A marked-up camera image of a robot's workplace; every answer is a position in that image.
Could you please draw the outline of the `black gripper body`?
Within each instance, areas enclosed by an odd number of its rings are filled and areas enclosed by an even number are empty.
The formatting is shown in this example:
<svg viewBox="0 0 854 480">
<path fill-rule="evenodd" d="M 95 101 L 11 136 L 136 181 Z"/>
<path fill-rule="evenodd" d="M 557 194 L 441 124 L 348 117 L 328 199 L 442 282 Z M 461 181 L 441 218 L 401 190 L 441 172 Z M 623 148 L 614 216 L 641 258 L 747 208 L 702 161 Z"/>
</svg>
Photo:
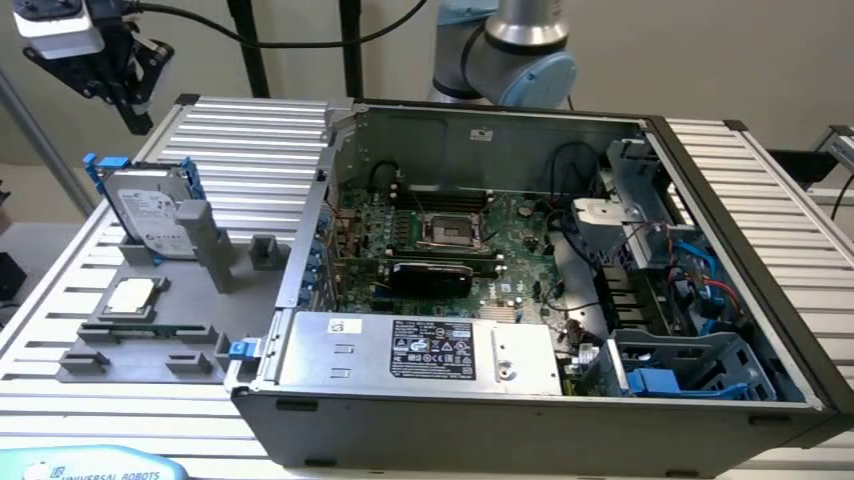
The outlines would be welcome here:
<svg viewBox="0 0 854 480">
<path fill-rule="evenodd" d="M 84 60 L 87 96 L 144 96 L 146 46 L 136 20 L 94 15 L 92 22 L 103 47 Z"/>
</svg>

